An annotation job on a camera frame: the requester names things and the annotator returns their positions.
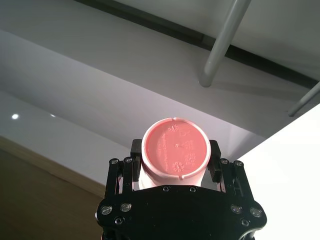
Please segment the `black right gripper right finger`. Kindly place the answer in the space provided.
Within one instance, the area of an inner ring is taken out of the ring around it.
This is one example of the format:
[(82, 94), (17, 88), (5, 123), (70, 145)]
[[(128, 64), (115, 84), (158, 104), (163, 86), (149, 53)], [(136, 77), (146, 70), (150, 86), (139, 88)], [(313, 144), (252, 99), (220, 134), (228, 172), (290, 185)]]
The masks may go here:
[(220, 191), (231, 198), (252, 198), (252, 191), (244, 169), (244, 163), (230, 162), (221, 157), (221, 150), (216, 140), (210, 140), (211, 154), (207, 165), (211, 180), (219, 186)]

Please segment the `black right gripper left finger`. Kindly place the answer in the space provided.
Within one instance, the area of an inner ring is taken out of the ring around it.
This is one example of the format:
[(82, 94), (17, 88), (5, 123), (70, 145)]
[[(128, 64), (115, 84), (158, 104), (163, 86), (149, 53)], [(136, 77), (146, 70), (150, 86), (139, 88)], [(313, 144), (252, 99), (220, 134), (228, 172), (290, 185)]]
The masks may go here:
[(142, 199), (144, 190), (134, 191), (134, 183), (140, 180), (143, 169), (142, 140), (134, 139), (131, 144), (130, 155), (123, 160), (112, 158), (106, 180), (106, 198), (112, 199), (122, 194), (129, 199)]

